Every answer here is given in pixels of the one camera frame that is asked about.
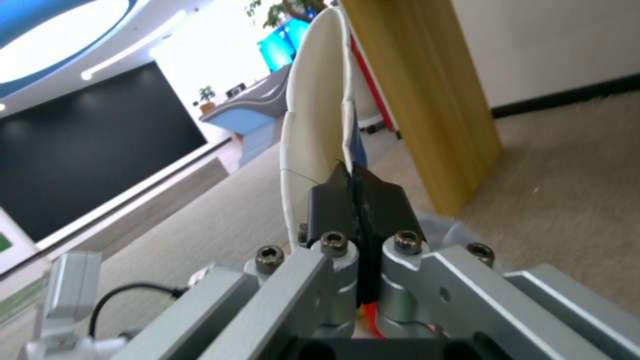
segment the blue ceiling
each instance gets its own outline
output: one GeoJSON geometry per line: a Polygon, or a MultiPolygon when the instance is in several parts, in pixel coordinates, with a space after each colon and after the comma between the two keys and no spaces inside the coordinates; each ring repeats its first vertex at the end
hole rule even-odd
{"type": "MultiPolygon", "coordinates": [[[[39,24],[90,1],[92,0],[0,0],[0,48],[39,24]]],[[[122,18],[131,11],[136,1],[137,0],[129,0],[129,8],[122,18]]],[[[58,70],[107,35],[113,27],[89,46],[68,58],[24,78],[0,84],[0,99],[58,70]]]]}

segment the black cable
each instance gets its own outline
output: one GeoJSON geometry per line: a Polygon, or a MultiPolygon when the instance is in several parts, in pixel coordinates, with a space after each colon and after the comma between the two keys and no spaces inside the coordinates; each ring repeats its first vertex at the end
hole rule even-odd
{"type": "Polygon", "coordinates": [[[95,338],[95,327],[98,322],[98,315],[100,315],[100,310],[102,310],[102,308],[104,307],[104,304],[106,304],[107,301],[109,301],[109,299],[111,299],[112,297],[114,297],[115,295],[118,295],[123,291],[138,289],[138,288],[165,292],[171,295],[171,297],[173,297],[174,299],[179,298],[180,296],[182,296],[182,294],[187,292],[187,290],[189,289],[189,288],[169,288],[167,286],[154,284],[151,282],[134,282],[132,284],[119,286],[109,291],[108,293],[106,293],[100,299],[100,301],[98,301],[98,304],[95,306],[95,309],[93,309],[93,312],[91,313],[91,322],[89,323],[89,337],[95,338]]]}

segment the black baseboard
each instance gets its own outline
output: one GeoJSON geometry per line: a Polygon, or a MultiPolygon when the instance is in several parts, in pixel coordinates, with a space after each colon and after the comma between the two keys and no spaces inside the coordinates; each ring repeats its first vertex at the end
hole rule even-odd
{"type": "Polygon", "coordinates": [[[497,106],[491,109],[491,114],[497,119],[633,90],[640,90],[640,74],[625,76],[624,78],[536,97],[525,101],[514,102],[513,104],[497,106]]]}

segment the circular ceiling light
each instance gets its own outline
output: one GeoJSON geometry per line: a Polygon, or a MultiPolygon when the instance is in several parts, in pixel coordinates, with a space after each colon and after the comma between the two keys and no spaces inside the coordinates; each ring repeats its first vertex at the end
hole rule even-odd
{"type": "Polygon", "coordinates": [[[129,0],[94,0],[49,19],[0,49],[0,84],[55,65],[122,19],[129,0]]]}

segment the green sign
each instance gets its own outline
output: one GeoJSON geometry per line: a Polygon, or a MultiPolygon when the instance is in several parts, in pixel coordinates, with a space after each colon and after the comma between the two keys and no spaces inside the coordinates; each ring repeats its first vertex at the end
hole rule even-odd
{"type": "Polygon", "coordinates": [[[0,233],[0,252],[5,251],[11,247],[11,242],[3,233],[0,233]]]}

